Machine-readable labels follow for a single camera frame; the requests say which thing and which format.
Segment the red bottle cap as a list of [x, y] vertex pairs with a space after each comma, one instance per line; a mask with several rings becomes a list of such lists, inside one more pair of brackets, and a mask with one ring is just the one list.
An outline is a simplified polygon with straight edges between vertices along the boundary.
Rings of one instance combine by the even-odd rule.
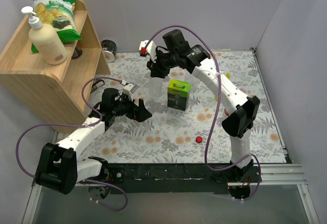
[[203, 141], [202, 137], [201, 136], [197, 136], [196, 137], [196, 142], [197, 143], [201, 143]]

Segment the red label water bottle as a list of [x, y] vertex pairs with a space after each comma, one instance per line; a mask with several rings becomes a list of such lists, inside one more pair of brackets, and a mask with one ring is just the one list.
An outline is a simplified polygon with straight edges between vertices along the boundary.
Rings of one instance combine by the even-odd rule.
[[233, 112], [237, 110], [237, 106], [242, 106], [247, 102], [247, 95], [235, 88], [234, 90], [222, 90], [222, 104], [225, 108], [225, 114], [231, 115]]

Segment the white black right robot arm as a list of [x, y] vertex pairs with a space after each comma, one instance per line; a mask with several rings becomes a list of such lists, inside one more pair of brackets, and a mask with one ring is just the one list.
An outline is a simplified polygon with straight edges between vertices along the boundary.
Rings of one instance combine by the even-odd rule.
[[201, 81], [217, 98], [217, 105], [224, 106], [228, 117], [222, 121], [224, 131], [230, 136], [232, 155], [230, 165], [223, 168], [209, 167], [224, 180], [242, 182], [253, 168], [250, 134], [260, 100], [249, 97], [235, 86], [220, 70], [210, 48], [205, 44], [190, 46], [181, 28], [163, 35], [165, 47], [157, 46], [152, 39], [142, 41], [139, 54], [149, 56], [147, 67], [152, 78], [165, 78], [174, 67], [185, 69]]

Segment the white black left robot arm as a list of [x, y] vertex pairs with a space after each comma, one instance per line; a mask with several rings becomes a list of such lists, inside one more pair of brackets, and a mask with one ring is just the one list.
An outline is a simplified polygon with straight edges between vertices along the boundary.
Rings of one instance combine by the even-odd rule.
[[56, 144], [46, 144], [41, 151], [35, 182], [57, 192], [68, 194], [75, 184], [87, 179], [104, 183], [109, 179], [108, 162], [99, 157], [79, 160], [81, 153], [115, 122], [126, 116], [137, 122], [151, 118], [144, 102], [135, 104], [137, 86], [127, 84], [122, 91], [106, 88], [101, 101], [94, 105], [83, 127]]

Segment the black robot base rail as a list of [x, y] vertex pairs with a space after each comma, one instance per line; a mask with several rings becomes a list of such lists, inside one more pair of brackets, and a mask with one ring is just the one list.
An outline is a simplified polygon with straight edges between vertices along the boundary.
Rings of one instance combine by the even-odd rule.
[[107, 163], [100, 175], [91, 180], [113, 184], [126, 193], [229, 194], [229, 183], [248, 190], [250, 183], [257, 183], [261, 179], [257, 166], [251, 166], [243, 173], [235, 167], [214, 172], [203, 163]]

